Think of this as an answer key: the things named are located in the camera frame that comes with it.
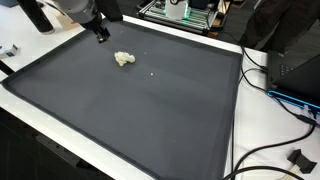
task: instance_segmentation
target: wire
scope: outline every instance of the wire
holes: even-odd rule
[[[262,70],[262,69],[258,69],[258,68],[248,69],[248,70],[246,70],[246,71],[241,75],[241,77],[240,77],[240,79],[239,79],[239,84],[240,84],[241,80],[243,79],[243,77],[246,75],[246,73],[248,73],[249,71],[260,71],[260,72],[262,72],[262,73],[266,73],[266,71],[264,71],[264,70]]]
[[[234,168],[234,171],[237,171],[241,165],[241,163],[251,154],[257,152],[257,151],[260,151],[260,150],[263,150],[263,149],[268,149],[268,148],[274,148],[274,147],[279,147],[279,146],[284,146],[284,145],[287,145],[287,144],[291,144],[291,143],[295,143],[295,142],[298,142],[298,141],[301,141],[301,140],[304,140],[306,138],[308,138],[314,131],[315,129],[315,124],[312,125],[311,129],[303,136],[299,137],[299,138],[296,138],[296,139],[293,139],[293,140],[290,140],[290,141],[285,141],[285,142],[281,142],[281,143],[277,143],[277,144],[271,144],[271,145],[267,145],[267,146],[261,146],[261,147],[258,147],[258,148],[255,148],[249,152],[247,152],[245,155],[243,155],[240,160],[237,162],[235,168]]]
[[[290,113],[291,115],[293,115],[293,116],[296,117],[297,119],[299,119],[299,120],[301,120],[301,121],[303,121],[303,122],[305,122],[305,123],[311,124],[311,125],[315,124],[316,127],[320,128],[320,124],[319,124],[317,121],[315,121],[315,120],[313,120],[313,119],[310,119],[310,118],[308,118],[308,117],[306,117],[306,116],[304,116],[304,115],[301,115],[301,114],[298,115],[298,114],[296,114],[296,113],[293,113],[293,112],[290,111],[279,99],[277,99],[277,98],[275,98],[275,97],[272,97],[272,98],[275,99],[275,100],[280,104],[280,106],[281,106],[284,110],[286,110],[288,113]]]
[[[228,32],[221,32],[221,33],[224,33],[224,34],[227,34],[227,35],[229,35],[237,44],[239,44],[239,41],[238,40],[236,40],[236,38],[232,35],[232,34],[230,34],[230,33],[228,33]],[[259,68],[261,68],[261,69],[263,69],[263,70],[265,70],[265,71],[268,71],[268,68],[267,67],[265,67],[265,66],[261,66],[261,65],[259,65],[258,63],[256,63],[249,55],[248,55],[248,53],[247,53],[247,51],[246,51],[246,49],[244,48],[244,47],[241,47],[242,48],[242,50],[244,51],[244,54],[248,57],[248,59],[254,64],[254,65],[256,65],[256,66],[258,66]]]
[[[226,177],[224,177],[222,180],[228,180],[230,178],[235,178],[236,175],[243,173],[243,172],[247,172],[247,171],[253,171],[253,170],[271,170],[271,171],[278,171],[278,172],[282,172],[285,174],[288,174],[298,180],[304,180],[302,177],[294,174],[293,172],[290,172],[288,170],[284,170],[278,167],[272,167],[272,166],[252,166],[252,167],[247,167],[247,168],[243,168],[243,169],[239,169],[237,171],[234,171],[232,173],[230,173],[229,175],[227,175]]]
[[[244,47],[241,47],[241,49],[242,49],[242,61],[243,61],[243,59],[244,59],[244,54],[245,54],[245,50],[244,50]],[[265,89],[262,89],[262,88],[260,88],[260,87],[258,87],[258,86],[253,85],[253,84],[247,79],[246,73],[249,72],[249,71],[251,71],[251,70],[249,69],[249,70],[247,70],[246,72],[244,72],[244,71],[243,71],[243,67],[242,67],[242,65],[241,65],[242,77],[249,83],[250,86],[252,86],[252,87],[254,87],[254,88],[256,88],[256,89],[259,89],[259,90],[261,90],[261,91],[263,91],[263,92],[265,92],[265,93],[267,93],[267,91],[266,91]],[[299,119],[299,120],[301,120],[301,121],[304,121],[305,123],[311,124],[311,125],[312,125],[312,126],[311,126],[311,129],[310,129],[305,135],[303,135],[303,136],[301,136],[301,137],[299,137],[299,138],[296,138],[296,139],[293,139],[293,140],[290,140],[290,141],[285,141],[285,142],[277,143],[277,144],[271,144],[271,145],[266,145],[266,146],[258,147],[258,148],[255,148],[255,149],[247,152],[247,153],[246,153],[245,155],[243,155],[243,156],[240,158],[240,160],[237,162],[237,164],[236,164],[233,172],[237,172],[237,171],[238,171],[241,163],[242,163],[249,155],[251,155],[251,154],[253,154],[253,153],[257,152],[257,151],[263,150],[263,149],[268,149],[268,148],[273,148],[273,147],[279,147],[279,146],[291,144],[291,143],[298,142],[298,141],[301,141],[301,140],[303,140],[303,139],[306,139],[306,138],[308,138],[308,137],[314,132],[316,125],[317,125],[317,126],[319,125],[319,124],[317,124],[317,122],[314,121],[314,120],[311,120],[311,119],[309,119],[309,118],[307,118],[307,117],[305,117],[305,116],[302,116],[302,115],[297,115],[297,114],[289,111],[289,109],[286,108],[286,107],[282,104],[282,102],[280,102],[278,99],[276,99],[276,100],[280,103],[280,105],[281,105],[287,112],[289,112],[290,114],[292,114],[293,116],[295,116],[297,119]],[[232,128],[233,128],[233,129],[232,129],[232,133],[233,133],[233,134],[232,134],[232,147],[231,147],[231,151],[232,151],[232,155],[231,155],[232,163],[231,163],[231,164],[232,164],[232,167],[233,167],[233,161],[234,161],[234,160],[233,160],[233,158],[234,158],[234,122],[233,122],[233,127],[232,127]],[[235,174],[234,176],[229,177],[229,178],[232,178],[232,180],[235,180],[235,176],[236,176],[236,174]]]

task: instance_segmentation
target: small white crumb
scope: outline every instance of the small white crumb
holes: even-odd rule
[[[126,52],[114,53],[114,57],[116,58],[116,61],[119,63],[119,66],[125,65],[127,64],[127,62],[134,63],[136,61],[133,55],[130,55]]]

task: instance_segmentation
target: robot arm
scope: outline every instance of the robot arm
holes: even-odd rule
[[[53,0],[54,4],[65,12],[73,21],[97,35],[99,43],[110,37],[110,33],[102,24],[102,16],[113,21],[122,21],[116,0]]]

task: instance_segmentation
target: white table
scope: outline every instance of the white table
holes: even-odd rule
[[[81,27],[70,31],[63,31],[53,15],[55,13],[54,10],[45,7],[44,11],[56,29],[56,32],[49,36],[40,35],[20,7],[9,9],[0,6],[0,44],[14,43],[20,48],[17,56],[3,60],[13,70],[24,67],[83,31]],[[200,43],[241,53],[240,47],[229,43],[130,17],[125,17],[124,20],[176,36],[186,37]],[[257,63],[265,64],[266,54],[249,49],[247,52]],[[254,65],[245,58],[244,69],[251,67],[254,67]],[[258,72],[249,72],[247,76],[253,84],[264,87],[264,75]],[[0,80],[5,77],[6,75],[0,72]],[[60,121],[10,94],[2,86],[0,86],[0,106],[115,179],[152,179],[108,150],[65,126]],[[287,106],[294,112],[300,113],[301,111],[299,108]],[[236,108],[235,161],[245,152],[255,147],[300,137],[308,131],[308,128],[309,125],[296,120],[281,109],[275,101],[251,88],[247,83],[241,83]],[[289,169],[291,164],[286,158],[294,149],[302,149],[304,155],[308,158],[320,162],[320,131],[316,129],[311,137],[304,141],[255,153],[245,160],[244,166],[270,165]],[[225,170],[226,174],[230,172],[229,157]],[[278,179],[282,176],[283,174],[277,172],[252,171],[238,178],[243,180],[269,180]],[[303,177],[309,180],[319,180],[320,166],[316,166],[312,175],[303,175]]]

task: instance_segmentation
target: black device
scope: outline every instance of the black device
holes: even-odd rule
[[[268,53],[268,95],[320,114],[320,54],[292,68],[276,52]]]
[[[39,32],[42,34],[51,34],[54,32],[52,24],[41,10],[37,1],[17,0],[17,2]]]
[[[213,10],[216,10],[220,0],[189,0],[189,6],[196,9],[204,10],[209,3],[214,3]]]
[[[0,5],[6,6],[6,7],[13,7],[18,5],[17,0],[0,0]]]

